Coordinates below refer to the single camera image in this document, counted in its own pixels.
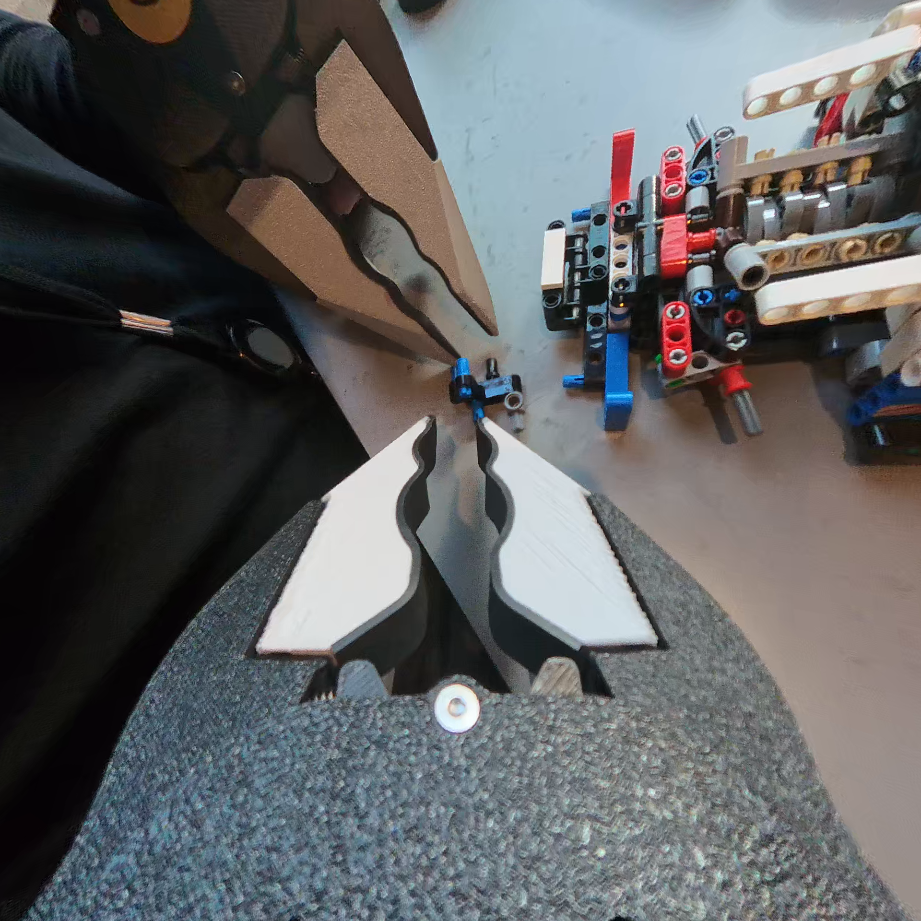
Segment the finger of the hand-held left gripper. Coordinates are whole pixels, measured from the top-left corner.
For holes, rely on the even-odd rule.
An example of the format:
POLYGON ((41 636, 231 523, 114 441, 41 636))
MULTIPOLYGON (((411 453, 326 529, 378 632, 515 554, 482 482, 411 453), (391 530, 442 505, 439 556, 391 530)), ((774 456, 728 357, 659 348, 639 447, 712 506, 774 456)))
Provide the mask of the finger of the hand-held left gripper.
POLYGON ((414 354, 448 364, 457 350, 438 331, 401 309, 399 293, 353 259, 333 224, 290 179, 246 178, 226 206, 227 215, 294 278, 321 307, 362 325, 414 354))
POLYGON ((316 96, 327 150, 375 203, 401 219, 455 297, 497 335, 484 272, 441 160, 425 152, 346 40, 318 71, 316 96))

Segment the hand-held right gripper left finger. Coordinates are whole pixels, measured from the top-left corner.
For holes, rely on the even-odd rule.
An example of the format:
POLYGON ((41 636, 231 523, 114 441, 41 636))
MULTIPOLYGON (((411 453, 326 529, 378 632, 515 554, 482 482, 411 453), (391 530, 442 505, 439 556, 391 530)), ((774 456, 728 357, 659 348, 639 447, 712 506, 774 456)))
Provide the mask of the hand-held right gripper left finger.
POLYGON ((325 662, 305 695, 330 695, 349 662, 383 676, 424 648, 429 577, 418 530, 436 453, 437 423, 424 416, 323 498, 255 640, 261 659, 325 662))

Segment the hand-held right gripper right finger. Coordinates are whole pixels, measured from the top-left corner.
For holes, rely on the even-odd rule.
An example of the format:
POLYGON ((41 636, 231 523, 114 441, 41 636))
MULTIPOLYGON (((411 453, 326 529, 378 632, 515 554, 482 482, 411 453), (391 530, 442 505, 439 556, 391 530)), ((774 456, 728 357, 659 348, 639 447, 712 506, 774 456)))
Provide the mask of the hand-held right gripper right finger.
POLYGON ((489 556, 488 624, 528 694, 560 659, 577 695, 610 693, 599 655, 659 649, 654 618, 596 514, 591 494, 495 422, 476 426, 489 556))

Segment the black connector with blue pin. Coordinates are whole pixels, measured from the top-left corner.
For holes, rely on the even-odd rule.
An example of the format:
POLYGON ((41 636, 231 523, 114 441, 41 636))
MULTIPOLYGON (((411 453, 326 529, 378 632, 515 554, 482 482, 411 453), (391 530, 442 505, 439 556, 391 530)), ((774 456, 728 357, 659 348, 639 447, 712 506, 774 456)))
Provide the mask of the black connector with blue pin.
POLYGON ((512 390, 523 392, 518 374, 501 375, 497 359, 490 356, 485 362, 485 377, 477 380, 472 374, 471 363, 466 357, 458 358, 451 368, 449 400, 454 405, 464 404, 472 411, 475 422, 485 416, 485 408, 503 405, 506 394, 512 390))

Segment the toy brick race car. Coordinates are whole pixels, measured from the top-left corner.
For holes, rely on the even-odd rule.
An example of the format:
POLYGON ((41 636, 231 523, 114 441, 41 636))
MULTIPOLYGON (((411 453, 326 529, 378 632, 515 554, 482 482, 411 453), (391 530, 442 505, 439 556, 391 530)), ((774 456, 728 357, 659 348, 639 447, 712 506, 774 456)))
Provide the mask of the toy brick race car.
POLYGON ((635 131, 616 132, 608 199, 548 224, 545 324, 584 334, 563 386, 602 392, 605 431, 630 422, 631 353, 663 395, 712 387, 749 437, 746 362, 842 359, 857 461, 919 462, 919 2, 743 89, 748 121, 801 107, 780 155, 694 115, 638 183, 635 131))

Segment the grey desk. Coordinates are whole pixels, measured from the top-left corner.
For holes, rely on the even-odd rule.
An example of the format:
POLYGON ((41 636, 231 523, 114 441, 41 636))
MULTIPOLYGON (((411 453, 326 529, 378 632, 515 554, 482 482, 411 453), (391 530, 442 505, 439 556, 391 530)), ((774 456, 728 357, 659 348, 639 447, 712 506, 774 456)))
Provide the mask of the grey desk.
POLYGON ((800 140, 806 108, 741 118, 754 75, 865 40, 895 2, 442 2, 385 12, 490 287, 490 338, 387 223, 371 258, 481 372, 522 376, 522 440, 603 493, 743 628, 788 697, 823 779, 906 903, 919 873, 919 467, 853 465, 840 372, 799 361, 748 376, 765 432, 689 390, 661 399, 631 357, 628 431, 566 391, 581 340, 544 327, 542 236, 602 199, 612 133, 637 131, 634 175, 736 125, 754 150, 800 140))

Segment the person's left hand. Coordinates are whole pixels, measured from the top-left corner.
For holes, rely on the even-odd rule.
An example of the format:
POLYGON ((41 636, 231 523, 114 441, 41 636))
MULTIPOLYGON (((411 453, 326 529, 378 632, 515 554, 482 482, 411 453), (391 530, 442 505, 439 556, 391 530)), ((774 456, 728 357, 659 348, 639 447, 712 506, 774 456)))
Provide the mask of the person's left hand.
POLYGON ((258 151, 263 171, 317 187, 322 203, 337 216, 352 213, 363 197, 320 141, 315 102, 309 95, 284 97, 260 136, 258 151))

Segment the person's black clothing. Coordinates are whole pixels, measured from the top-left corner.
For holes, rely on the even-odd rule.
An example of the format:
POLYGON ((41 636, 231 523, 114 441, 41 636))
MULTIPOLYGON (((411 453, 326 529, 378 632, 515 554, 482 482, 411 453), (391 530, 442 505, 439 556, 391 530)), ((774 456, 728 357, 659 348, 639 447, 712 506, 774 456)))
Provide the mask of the person's black clothing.
POLYGON ((160 648, 366 459, 313 375, 45 318, 255 319, 93 109, 55 29, 2 13, 2 873, 54 863, 160 648))

